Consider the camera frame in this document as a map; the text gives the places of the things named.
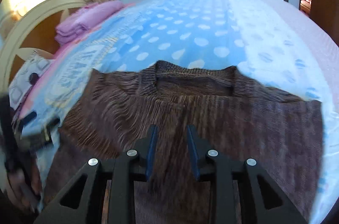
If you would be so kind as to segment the pink bed sheet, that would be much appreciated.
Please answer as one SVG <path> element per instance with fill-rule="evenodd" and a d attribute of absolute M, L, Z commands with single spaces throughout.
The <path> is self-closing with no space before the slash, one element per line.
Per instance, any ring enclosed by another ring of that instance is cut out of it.
<path fill-rule="evenodd" d="M 261 0 L 289 25 L 308 45 L 325 74 L 338 79 L 338 46 L 320 26 L 284 0 Z"/>

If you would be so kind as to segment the blue polka-dot bed blanket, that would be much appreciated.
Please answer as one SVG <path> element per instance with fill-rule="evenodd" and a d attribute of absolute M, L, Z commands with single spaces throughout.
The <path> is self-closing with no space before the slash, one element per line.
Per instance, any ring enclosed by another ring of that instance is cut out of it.
<path fill-rule="evenodd" d="M 324 154 L 310 222 L 325 219 L 338 198 L 338 79 L 261 0 L 149 0 L 122 9 L 59 49 L 22 108 L 22 115 L 37 112 L 23 133 L 54 115 L 65 118 L 92 69 L 138 71 L 158 60 L 184 68 L 236 66 L 265 86 L 320 101 Z"/>

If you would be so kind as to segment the brown wooden door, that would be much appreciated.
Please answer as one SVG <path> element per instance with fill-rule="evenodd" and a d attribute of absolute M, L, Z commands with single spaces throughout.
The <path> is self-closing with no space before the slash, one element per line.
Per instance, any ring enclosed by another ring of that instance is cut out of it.
<path fill-rule="evenodd" d="M 311 0 L 310 18 L 338 45 L 338 0 Z"/>

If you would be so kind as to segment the folded pink quilt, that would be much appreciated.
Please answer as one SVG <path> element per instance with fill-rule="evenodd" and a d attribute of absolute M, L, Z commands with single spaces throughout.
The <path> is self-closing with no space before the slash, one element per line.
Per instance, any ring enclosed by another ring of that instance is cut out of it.
<path fill-rule="evenodd" d="M 59 45 L 71 42 L 123 8 L 120 0 L 84 6 L 56 26 L 55 40 Z"/>

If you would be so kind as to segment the patterned white pillow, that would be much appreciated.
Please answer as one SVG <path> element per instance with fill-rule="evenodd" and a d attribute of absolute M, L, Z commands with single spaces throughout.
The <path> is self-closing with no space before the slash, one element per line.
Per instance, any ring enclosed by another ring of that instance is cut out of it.
<path fill-rule="evenodd" d="M 10 106 L 14 111 L 23 103 L 31 88 L 53 62 L 53 59 L 46 59 L 34 51 L 21 66 L 9 85 Z"/>

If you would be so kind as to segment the cream wooden headboard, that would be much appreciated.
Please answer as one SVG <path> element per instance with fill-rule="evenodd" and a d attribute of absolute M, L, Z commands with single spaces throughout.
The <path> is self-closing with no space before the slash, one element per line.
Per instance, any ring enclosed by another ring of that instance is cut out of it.
<path fill-rule="evenodd" d="M 1 48 L 1 92 L 36 51 L 51 59 L 60 45 L 55 41 L 55 27 L 90 0 L 46 0 L 31 9 L 9 32 Z"/>

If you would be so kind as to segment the brown striped knit sweater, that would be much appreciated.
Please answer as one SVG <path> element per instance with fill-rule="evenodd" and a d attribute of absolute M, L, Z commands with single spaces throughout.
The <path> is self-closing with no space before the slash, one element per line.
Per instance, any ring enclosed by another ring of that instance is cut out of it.
<path fill-rule="evenodd" d="M 233 160 L 254 158 L 308 218 L 320 177 L 321 103 L 266 87 L 231 66 L 158 61 L 140 72 L 93 70 L 59 128 L 44 189 L 48 204 L 89 160 L 116 158 L 158 128 L 150 180 L 136 183 L 137 223 L 206 223 L 209 189 L 192 175 L 186 128 Z"/>

